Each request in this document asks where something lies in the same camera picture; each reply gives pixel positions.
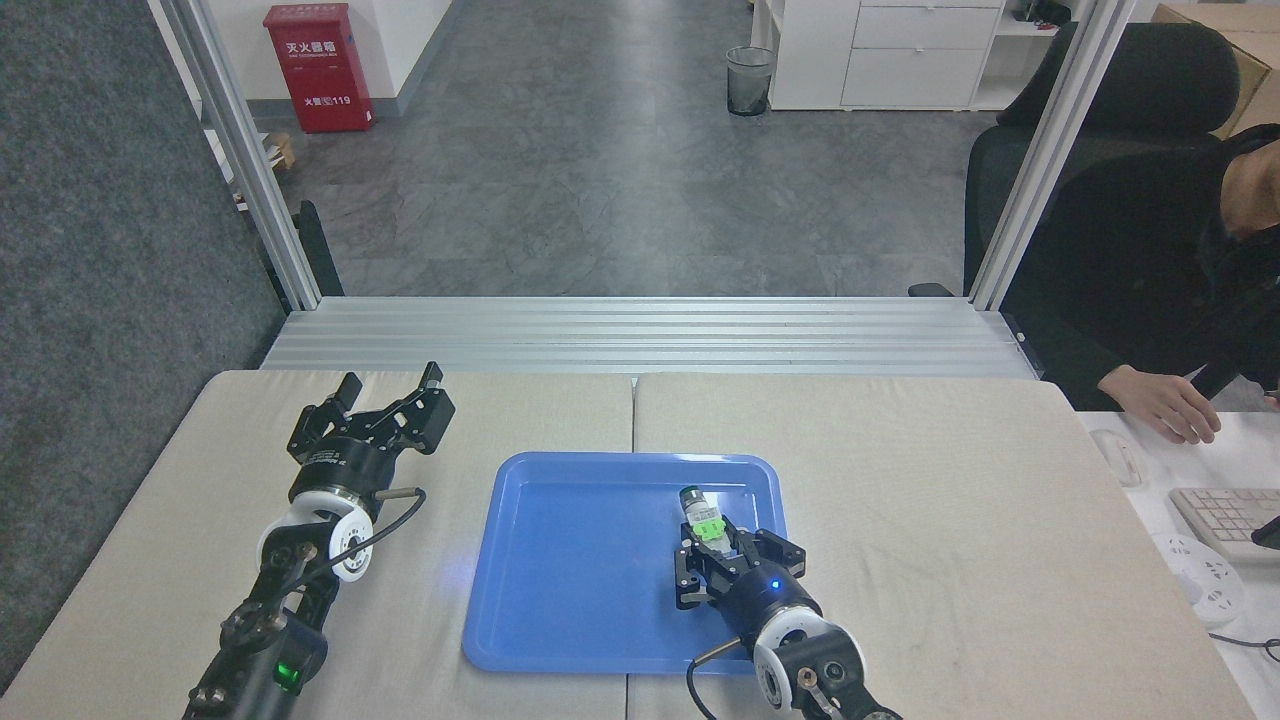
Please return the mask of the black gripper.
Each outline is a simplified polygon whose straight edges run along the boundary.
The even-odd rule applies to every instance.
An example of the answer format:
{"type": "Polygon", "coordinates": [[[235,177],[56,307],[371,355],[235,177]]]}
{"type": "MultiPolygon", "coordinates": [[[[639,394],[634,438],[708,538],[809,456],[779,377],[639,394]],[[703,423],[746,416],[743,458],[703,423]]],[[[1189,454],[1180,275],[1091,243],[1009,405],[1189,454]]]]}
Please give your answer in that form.
{"type": "Polygon", "coordinates": [[[820,606],[795,577],[804,577],[806,552],[768,529],[749,532],[724,519],[731,557],[701,542],[684,539],[675,553],[676,607],[712,603],[744,647],[754,647],[765,624],[781,610],[820,606]],[[737,577],[735,559],[753,568],[737,577]],[[764,561],[777,565],[762,565],[764,561]]]}
{"type": "Polygon", "coordinates": [[[372,496],[390,487],[398,452],[434,454],[451,424],[454,405],[442,380],[440,366],[429,363],[415,391],[383,410],[352,415],[351,437],[324,437],[346,425],[364,387],[355,373],[346,373],[324,402],[303,407],[291,434],[288,454],[301,465],[291,501],[303,492],[342,491],[365,506],[380,506],[372,496]]]}

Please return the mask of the person's hand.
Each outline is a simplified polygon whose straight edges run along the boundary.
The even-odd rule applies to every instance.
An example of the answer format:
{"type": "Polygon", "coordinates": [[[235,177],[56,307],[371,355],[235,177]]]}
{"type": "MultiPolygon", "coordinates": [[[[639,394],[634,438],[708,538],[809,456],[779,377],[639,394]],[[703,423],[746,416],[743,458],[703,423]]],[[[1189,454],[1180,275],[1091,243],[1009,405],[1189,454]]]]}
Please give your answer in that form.
{"type": "Polygon", "coordinates": [[[1103,375],[1097,389],[1125,414],[1174,445],[1211,443],[1222,429],[1210,400],[1179,375],[1121,365],[1103,375]]]}

